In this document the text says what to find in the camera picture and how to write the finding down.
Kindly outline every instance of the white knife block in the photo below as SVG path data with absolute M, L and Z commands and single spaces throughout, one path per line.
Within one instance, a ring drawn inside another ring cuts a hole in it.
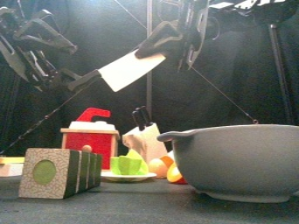
M 137 150 L 147 163 L 150 163 L 154 158 L 161 158 L 167 155 L 165 143 L 157 140 L 159 135 L 161 131 L 157 123 L 146 127 L 142 131 L 137 127 L 123 135 L 125 146 L 129 147 L 129 149 Z

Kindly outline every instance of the dark table surface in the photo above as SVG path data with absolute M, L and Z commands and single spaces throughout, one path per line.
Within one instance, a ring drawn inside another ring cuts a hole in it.
M 118 183 L 67 199 L 22 199 L 21 177 L 0 178 L 0 223 L 299 223 L 299 197 L 258 204 L 214 199 L 165 179 Z

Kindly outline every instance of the wooden block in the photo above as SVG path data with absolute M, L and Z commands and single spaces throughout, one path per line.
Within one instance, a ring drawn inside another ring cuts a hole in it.
M 97 160 L 97 170 L 95 170 L 95 186 L 101 186 L 101 173 L 102 173 L 102 161 L 103 157 L 101 154 L 98 155 L 98 160 Z
M 74 195 L 79 162 L 81 153 L 77 150 L 29 149 L 19 197 L 65 199 Z
M 81 151 L 81 164 L 79 164 L 79 187 L 78 193 L 87 191 L 89 189 L 89 177 L 90 177 L 90 153 Z
M 89 189 L 95 187 L 95 171 L 97 171 L 98 156 L 90 153 L 90 163 L 89 163 Z

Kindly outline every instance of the black curtain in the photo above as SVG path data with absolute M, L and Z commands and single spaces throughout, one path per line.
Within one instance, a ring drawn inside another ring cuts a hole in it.
M 65 37 L 79 46 L 79 50 L 74 55 L 47 52 L 47 57 L 58 68 L 66 67 L 81 75 L 119 59 L 146 39 L 146 0 L 22 3 L 27 17 L 41 9 L 54 13 Z M 7 5 L 17 7 L 15 1 L 7 1 Z M 297 12 L 278 27 L 294 125 L 299 123 L 298 18 Z M 154 26 L 161 22 L 154 7 Z M 3 64 L 2 109 L 11 111 L 6 117 L 2 116 L 5 149 L 70 99 L 73 93 L 63 88 L 42 93 L 23 80 L 17 87 L 15 72 L 6 62 Z M 135 127 L 131 112 L 142 105 L 146 105 L 146 77 L 117 93 L 99 80 L 6 154 L 23 155 L 30 147 L 62 147 L 61 128 L 67 128 L 89 107 L 111 110 L 113 116 L 105 120 L 117 125 L 123 135 Z M 253 123 L 252 118 L 260 123 L 288 124 L 268 25 L 244 32 L 230 31 L 217 39 L 206 40 L 190 71 L 178 73 L 171 60 L 154 70 L 153 118 L 162 132 L 248 124 Z M 121 143 L 119 153 L 126 152 L 127 148 Z

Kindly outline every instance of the plate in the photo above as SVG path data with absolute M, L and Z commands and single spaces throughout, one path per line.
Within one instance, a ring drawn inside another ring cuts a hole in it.
M 103 171 L 101 174 L 102 178 L 109 179 L 117 182 L 137 182 L 145 179 L 154 178 L 157 176 L 155 173 L 149 172 L 146 175 L 117 175 L 113 171 Z

